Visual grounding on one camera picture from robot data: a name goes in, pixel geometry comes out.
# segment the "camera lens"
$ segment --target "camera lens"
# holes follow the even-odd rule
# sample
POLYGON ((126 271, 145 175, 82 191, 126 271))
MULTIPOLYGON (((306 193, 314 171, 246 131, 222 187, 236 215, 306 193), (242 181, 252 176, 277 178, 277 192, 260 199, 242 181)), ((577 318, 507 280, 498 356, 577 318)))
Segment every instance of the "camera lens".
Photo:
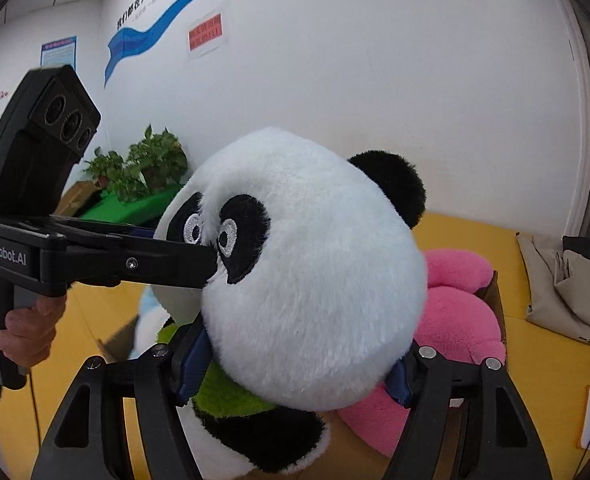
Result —
POLYGON ((61 127, 61 140, 64 142, 69 142, 79 129, 79 124, 82 122, 82 115, 79 113, 78 110, 75 110, 71 113, 64 122, 64 125, 61 127))
POLYGON ((86 128, 77 140, 77 149, 83 150, 86 147, 86 144, 88 144, 89 140, 91 140, 91 129, 86 128))
POLYGON ((66 100, 63 95, 58 95, 50 102, 48 108, 46 108, 46 116, 44 120, 48 126, 53 126, 60 118, 61 113, 64 111, 66 100))

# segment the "white plush toy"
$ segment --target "white plush toy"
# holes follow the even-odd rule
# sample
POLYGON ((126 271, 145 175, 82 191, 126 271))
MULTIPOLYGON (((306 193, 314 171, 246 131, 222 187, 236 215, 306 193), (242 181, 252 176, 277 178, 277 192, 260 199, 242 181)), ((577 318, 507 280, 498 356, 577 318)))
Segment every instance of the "white plush toy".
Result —
POLYGON ((405 354, 427 289, 411 234, 424 202, 397 155, 347 161, 274 128, 196 170, 155 237, 216 247, 217 271, 203 290, 153 290, 170 316, 159 340, 201 310, 213 345, 179 409, 206 480, 305 468, 330 438, 317 412, 367 397, 405 354))

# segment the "human hand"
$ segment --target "human hand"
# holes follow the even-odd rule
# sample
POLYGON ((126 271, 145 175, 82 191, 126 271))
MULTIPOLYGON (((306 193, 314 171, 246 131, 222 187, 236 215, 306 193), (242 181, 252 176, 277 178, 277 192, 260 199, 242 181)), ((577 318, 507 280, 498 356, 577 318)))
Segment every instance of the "human hand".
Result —
POLYGON ((6 314, 6 329, 0 330, 0 350, 15 364, 31 368, 50 355, 55 325, 64 315, 66 297, 40 296, 35 305, 6 314))

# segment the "green felt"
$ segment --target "green felt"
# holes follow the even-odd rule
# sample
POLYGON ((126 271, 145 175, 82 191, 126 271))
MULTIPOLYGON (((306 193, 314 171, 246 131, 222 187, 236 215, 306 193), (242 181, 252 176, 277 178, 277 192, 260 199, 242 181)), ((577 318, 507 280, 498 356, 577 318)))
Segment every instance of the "green felt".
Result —
POLYGON ((84 213, 82 220, 98 220, 114 224, 141 225, 162 216, 182 186, 172 184, 165 190, 135 202, 120 202, 115 193, 105 193, 102 201, 84 213))
MULTIPOLYGON (((157 342, 168 344, 177 328, 176 324, 164 327, 157 334, 157 342)), ((216 361, 211 362, 200 391, 193 400, 202 412, 215 418, 250 416, 275 408, 274 404, 265 402, 235 383, 216 361)))

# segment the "panda ear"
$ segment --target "panda ear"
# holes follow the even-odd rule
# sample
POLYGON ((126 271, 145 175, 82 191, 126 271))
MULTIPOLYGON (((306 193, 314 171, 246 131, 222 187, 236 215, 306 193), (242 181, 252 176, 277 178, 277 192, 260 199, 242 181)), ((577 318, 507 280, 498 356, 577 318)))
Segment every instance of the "panda ear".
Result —
POLYGON ((399 155, 376 150, 348 161, 379 186, 411 229, 419 223, 426 208, 426 191, 415 166, 399 155))

